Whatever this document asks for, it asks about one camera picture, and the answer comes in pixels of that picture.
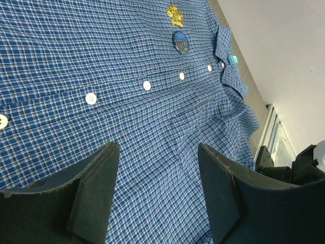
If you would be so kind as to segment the round blue pin badge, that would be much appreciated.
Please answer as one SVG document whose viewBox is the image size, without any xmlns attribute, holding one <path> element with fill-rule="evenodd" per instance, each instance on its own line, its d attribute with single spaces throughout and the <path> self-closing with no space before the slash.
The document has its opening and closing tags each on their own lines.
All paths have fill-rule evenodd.
<svg viewBox="0 0 325 244">
<path fill-rule="evenodd" d="M 173 33 L 173 43 L 180 54 L 187 55 L 189 53 L 189 40 L 182 31 L 179 30 Z"/>
</svg>

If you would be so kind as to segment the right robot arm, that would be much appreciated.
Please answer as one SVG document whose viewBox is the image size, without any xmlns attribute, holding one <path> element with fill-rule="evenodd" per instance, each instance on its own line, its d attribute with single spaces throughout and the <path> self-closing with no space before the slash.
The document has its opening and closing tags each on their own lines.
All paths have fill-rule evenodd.
<svg viewBox="0 0 325 244">
<path fill-rule="evenodd" d="M 257 156 L 255 171 L 299 186 L 324 180 L 324 141 L 304 149 L 296 156 L 290 167 L 276 167 L 267 147 L 262 146 Z"/>
</svg>

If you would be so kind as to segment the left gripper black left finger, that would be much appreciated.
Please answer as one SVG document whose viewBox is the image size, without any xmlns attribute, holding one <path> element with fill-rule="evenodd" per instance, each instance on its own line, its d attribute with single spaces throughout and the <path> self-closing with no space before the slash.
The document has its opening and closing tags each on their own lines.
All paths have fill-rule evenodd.
<svg viewBox="0 0 325 244">
<path fill-rule="evenodd" d="M 1 243 L 104 243 L 119 145 L 23 188 L 1 190 Z"/>
</svg>

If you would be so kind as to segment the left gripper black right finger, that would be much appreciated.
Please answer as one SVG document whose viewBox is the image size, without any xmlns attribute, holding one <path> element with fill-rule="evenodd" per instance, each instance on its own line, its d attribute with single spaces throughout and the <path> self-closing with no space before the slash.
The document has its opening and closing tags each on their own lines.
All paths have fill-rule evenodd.
<svg viewBox="0 0 325 244">
<path fill-rule="evenodd" d="M 324 243 L 324 180 L 279 181 L 203 143 L 198 158 L 214 243 Z"/>
</svg>

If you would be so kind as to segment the gold leaf brooch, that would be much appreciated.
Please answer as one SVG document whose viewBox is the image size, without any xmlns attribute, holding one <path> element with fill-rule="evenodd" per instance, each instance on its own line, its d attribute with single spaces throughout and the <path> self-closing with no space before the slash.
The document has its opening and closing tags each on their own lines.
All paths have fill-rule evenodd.
<svg viewBox="0 0 325 244">
<path fill-rule="evenodd" d="M 177 5 L 170 5 L 167 7 L 167 15 L 171 19 L 171 24 L 178 27 L 184 27 L 183 19 L 184 15 L 179 10 Z"/>
</svg>

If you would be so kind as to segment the blue plaid shirt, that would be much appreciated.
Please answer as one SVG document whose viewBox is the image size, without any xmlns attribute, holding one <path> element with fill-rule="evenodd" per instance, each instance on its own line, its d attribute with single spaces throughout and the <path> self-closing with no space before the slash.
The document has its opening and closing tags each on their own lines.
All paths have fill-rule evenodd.
<svg viewBox="0 0 325 244">
<path fill-rule="evenodd" d="M 171 24 L 170 5 L 184 27 Z M 187 55 L 174 46 L 176 31 L 189 40 Z M 198 145 L 253 169 L 249 138 L 258 128 L 247 85 L 228 61 L 231 36 L 207 1 L 1 1 L 1 114 L 9 121 L 1 187 L 25 186 L 114 141 L 120 160 L 106 242 L 212 243 Z"/>
</svg>

